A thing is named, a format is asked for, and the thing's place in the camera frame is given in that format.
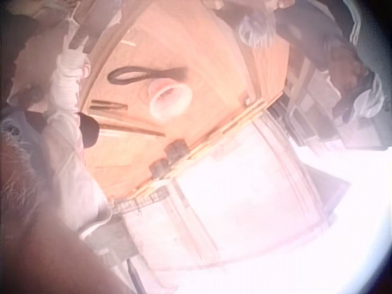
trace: black strap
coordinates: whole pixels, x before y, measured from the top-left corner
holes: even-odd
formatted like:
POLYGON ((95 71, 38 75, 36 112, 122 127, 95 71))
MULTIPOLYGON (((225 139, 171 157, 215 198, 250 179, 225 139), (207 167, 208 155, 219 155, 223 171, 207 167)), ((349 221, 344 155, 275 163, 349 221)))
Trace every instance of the black strap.
POLYGON ((138 66, 124 66, 108 74, 108 81, 113 85, 129 85, 137 81, 148 80, 150 78, 172 78, 176 81, 184 81, 186 79, 187 68, 176 67, 168 70, 155 70, 138 66), (131 72, 141 72, 144 75, 139 75, 133 78, 118 78, 121 75, 129 74, 131 72))

